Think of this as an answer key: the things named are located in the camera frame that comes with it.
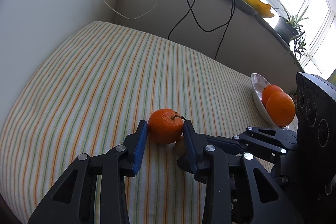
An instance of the fruit bowl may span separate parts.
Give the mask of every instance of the fruit bowl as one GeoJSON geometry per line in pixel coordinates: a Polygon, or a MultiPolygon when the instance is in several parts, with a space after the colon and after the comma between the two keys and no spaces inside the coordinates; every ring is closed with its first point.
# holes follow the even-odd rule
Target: fruit bowl
{"type": "Polygon", "coordinates": [[[251,74],[251,84],[252,84],[252,93],[253,93],[253,101],[255,106],[257,107],[257,110],[261,117],[264,119],[264,121],[268,124],[270,124],[273,128],[283,128],[288,129],[289,125],[286,127],[279,127],[277,126],[271,117],[268,115],[266,108],[264,107],[263,103],[261,102],[261,93],[263,89],[270,85],[270,83],[261,75],[257,73],[251,74]]]}

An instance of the plant pot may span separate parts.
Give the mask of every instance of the plant pot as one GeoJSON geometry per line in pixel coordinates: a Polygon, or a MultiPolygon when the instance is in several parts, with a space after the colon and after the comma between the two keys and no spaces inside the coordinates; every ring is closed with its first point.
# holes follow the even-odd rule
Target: plant pot
{"type": "Polygon", "coordinates": [[[281,38],[289,44],[290,40],[298,35],[298,32],[295,28],[292,27],[292,25],[286,23],[287,20],[279,17],[279,21],[277,25],[275,26],[274,30],[281,36],[281,38]]]}

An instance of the orange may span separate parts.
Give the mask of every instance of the orange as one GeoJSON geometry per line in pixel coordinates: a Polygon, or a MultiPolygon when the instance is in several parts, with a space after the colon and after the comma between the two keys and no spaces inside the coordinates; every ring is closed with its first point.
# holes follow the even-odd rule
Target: orange
{"type": "Polygon", "coordinates": [[[154,142],[168,144],[176,142],[182,135],[183,120],[170,108],[159,109],[148,120],[148,133],[154,142]]]}
{"type": "Polygon", "coordinates": [[[280,87],[278,87],[277,85],[268,85],[263,89],[263,91],[261,92],[261,101],[262,101],[264,107],[266,107],[268,98],[275,91],[283,91],[283,90],[280,87]]]}
{"type": "Polygon", "coordinates": [[[181,136],[181,138],[179,138],[174,146],[174,151],[176,153],[176,155],[178,155],[179,157],[182,156],[187,156],[187,149],[185,148],[185,143],[184,143],[184,137],[181,136]]]}
{"type": "Polygon", "coordinates": [[[273,122],[280,127],[288,126],[295,116],[295,105],[292,98],[282,91],[271,94],[266,110],[273,122]]]}

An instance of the white wall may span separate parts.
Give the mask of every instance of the white wall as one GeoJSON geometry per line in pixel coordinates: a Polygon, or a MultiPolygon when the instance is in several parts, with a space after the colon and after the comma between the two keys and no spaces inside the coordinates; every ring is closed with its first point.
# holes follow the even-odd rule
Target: white wall
{"type": "Polygon", "coordinates": [[[113,16],[101,0],[0,0],[0,131],[43,60],[81,27],[113,16]]]}

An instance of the striped tablecloth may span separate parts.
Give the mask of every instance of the striped tablecloth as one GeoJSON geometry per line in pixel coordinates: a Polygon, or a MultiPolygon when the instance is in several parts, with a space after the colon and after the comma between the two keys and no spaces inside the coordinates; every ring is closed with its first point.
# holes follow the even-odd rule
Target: striped tablecloth
{"type": "MultiPolygon", "coordinates": [[[[246,75],[155,35],[92,22],[45,60],[9,113],[0,135],[0,193],[26,223],[78,154],[107,152],[166,107],[213,136],[269,127],[246,75]]],[[[205,185],[176,160],[173,145],[147,141],[138,176],[125,180],[130,223],[201,223],[205,185]]]]}

